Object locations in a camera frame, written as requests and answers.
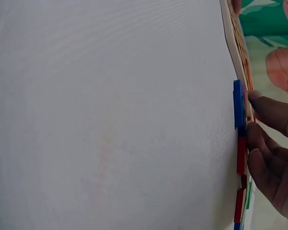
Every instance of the red block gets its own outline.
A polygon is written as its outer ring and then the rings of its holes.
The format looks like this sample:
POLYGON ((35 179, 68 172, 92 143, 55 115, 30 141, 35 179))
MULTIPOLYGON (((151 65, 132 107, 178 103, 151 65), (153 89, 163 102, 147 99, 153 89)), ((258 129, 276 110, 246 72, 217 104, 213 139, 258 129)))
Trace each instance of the red block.
POLYGON ((245 205, 245 196, 246 196, 246 189, 241 188, 237 191, 235 217, 234 217, 235 223, 241 223, 245 205))
POLYGON ((248 187, 247 175, 241 175, 241 188, 246 189, 248 187))
POLYGON ((237 173, 239 175, 246 175, 247 167, 247 148, 246 138, 238 137, 238 150, 237 150, 237 173))

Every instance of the white board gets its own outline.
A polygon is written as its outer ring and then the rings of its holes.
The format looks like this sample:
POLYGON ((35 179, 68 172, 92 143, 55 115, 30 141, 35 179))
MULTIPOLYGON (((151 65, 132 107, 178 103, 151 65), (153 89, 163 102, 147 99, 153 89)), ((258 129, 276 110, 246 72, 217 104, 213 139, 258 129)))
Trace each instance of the white board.
POLYGON ((217 0, 0 0, 0 230, 233 229, 217 0))

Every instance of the blue piece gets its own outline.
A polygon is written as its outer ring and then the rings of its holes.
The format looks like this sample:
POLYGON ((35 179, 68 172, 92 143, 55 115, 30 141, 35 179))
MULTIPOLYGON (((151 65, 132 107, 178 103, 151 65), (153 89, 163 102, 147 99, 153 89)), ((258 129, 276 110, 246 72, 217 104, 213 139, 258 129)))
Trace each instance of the blue piece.
POLYGON ((234 230, 240 230, 241 223, 235 223, 234 230))
POLYGON ((234 81, 234 112, 235 112, 235 128, 238 128, 238 136, 245 136, 245 100, 243 93, 243 85, 241 80, 234 81))

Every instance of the fingernail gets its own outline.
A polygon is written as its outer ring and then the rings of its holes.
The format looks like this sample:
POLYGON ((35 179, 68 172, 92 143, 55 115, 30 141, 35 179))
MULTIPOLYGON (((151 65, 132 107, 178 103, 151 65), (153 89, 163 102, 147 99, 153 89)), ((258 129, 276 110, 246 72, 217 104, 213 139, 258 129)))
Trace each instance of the fingernail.
POLYGON ((248 97, 251 100, 257 99, 257 98, 262 97, 262 96, 263 95, 260 92, 256 91, 256 90, 248 92, 248 97))
POLYGON ((259 149, 253 149, 252 151, 250 151, 249 154, 252 154, 253 152, 259 151, 259 149))

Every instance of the wooden board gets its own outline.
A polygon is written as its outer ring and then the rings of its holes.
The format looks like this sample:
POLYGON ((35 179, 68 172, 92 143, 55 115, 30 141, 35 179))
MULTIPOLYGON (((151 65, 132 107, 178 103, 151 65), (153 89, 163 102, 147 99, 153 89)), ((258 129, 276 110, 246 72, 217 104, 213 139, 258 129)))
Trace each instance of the wooden board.
MULTIPOLYGON (((225 38, 235 66, 237 78, 243 82, 245 91, 253 90, 250 62, 240 22, 234 13, 231 0, 220 0, 225 38)), ((251 106, 246 103, 247 117, 253 120, 251 106)))

